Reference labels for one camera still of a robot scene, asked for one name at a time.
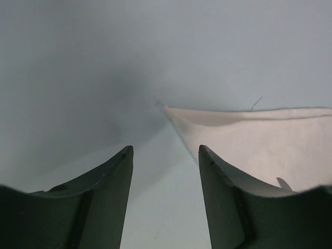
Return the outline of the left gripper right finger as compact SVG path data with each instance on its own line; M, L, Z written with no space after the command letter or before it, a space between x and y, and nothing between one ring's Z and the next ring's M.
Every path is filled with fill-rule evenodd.
M212 248L331 248L331 187L265 183L199 147Z

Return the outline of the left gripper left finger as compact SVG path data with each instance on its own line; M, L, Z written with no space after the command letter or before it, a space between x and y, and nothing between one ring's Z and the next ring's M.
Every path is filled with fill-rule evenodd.
M1 185L1 248L120 248L133 147L49 191Z

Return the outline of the white cloth napkin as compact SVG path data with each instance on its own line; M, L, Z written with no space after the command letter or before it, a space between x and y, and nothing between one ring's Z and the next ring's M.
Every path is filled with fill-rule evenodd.
M331 109L211 112L165 107L191 154L205 145L271 185L294 191L331 184Z

